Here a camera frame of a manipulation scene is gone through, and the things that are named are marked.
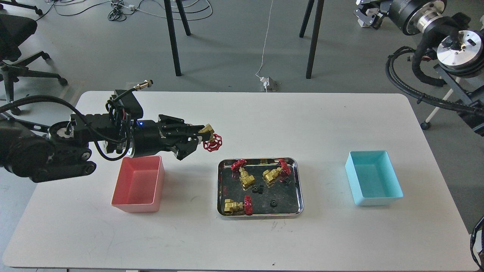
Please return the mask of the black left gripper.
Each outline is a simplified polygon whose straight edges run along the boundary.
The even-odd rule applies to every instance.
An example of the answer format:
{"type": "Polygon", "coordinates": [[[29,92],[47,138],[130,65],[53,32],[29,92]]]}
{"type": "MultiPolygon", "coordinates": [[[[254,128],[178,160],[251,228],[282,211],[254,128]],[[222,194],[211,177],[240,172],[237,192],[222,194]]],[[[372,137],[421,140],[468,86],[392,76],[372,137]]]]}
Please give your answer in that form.
{"type": "Polygon", "coordinates": [[[178,160],[193,153],[201,138],[207,133],[200,133],[202,125],[185,124],[183,119],[159,115],[158,121],[138,120],[133,127],[131,157],[155,155],[161,151],[171,151],[178,160]]]}

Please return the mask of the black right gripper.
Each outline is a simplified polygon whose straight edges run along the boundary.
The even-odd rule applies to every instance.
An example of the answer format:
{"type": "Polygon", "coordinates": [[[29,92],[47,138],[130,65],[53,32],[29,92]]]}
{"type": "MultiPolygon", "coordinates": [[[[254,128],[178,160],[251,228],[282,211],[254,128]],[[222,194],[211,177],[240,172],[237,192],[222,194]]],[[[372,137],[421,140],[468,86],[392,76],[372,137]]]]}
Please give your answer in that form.
{"type": "Polygon", "coordinates": [[[362,28],[379,29],[385,14],[406,36],[426,33],[441,19],[446,0],[356,0],[354,15],[362,28]]]}

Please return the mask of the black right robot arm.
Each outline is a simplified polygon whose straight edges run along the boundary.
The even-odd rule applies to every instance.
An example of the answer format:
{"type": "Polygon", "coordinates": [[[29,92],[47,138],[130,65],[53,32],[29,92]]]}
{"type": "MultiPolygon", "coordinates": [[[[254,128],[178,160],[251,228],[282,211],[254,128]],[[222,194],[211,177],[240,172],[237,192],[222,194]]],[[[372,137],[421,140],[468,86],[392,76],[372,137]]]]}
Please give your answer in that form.
{"type": "Polygon", "coordinates": [[[354,14],[362,25],[379,29],[388,17],[404,35],[422,36],[416,49],[403,46],[389,55],[385,64],[389,81],[419,103],[455,111],[474,133],[483,135],[483,86],[470,92],[457,82],[483,74],[483,31],[470,30],[470,18],[461,12],[443,16],[446,0],[358,0],[356,5],[354,14]],[[407,53],[413,54],[411,69],[420,82],[436,87],[447,84],[459,99],[434,97],[405,83],[394,62],[407,53]]]}

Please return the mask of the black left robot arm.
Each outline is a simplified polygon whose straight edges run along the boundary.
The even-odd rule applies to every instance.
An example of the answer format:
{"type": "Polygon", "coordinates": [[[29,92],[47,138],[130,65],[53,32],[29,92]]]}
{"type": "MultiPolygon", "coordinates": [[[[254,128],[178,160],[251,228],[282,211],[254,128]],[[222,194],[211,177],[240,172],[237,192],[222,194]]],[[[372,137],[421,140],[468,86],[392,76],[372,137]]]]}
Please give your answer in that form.
{"type": "Polygon", "coordinates": [[[157,122],[142,119],[143,109],[133,93],[152,83],[146,80],[129,90],[116,90],[107,100],[106,114],[83,115],[70,103],[51,95],[33,95],[2,106],[1,167],[40,183],[92,174],[96,164],[90,161],[91,142],[109,161],[161,151],[171,151],[182,160],[201,143],[207,149],[216,139],[210,125],[187,124],[167,115],[159,115],[157,122]],[[73,114],[68,121],[52,126],[5,114],[21,105],[43,102],[64,105],[73,114]]]}

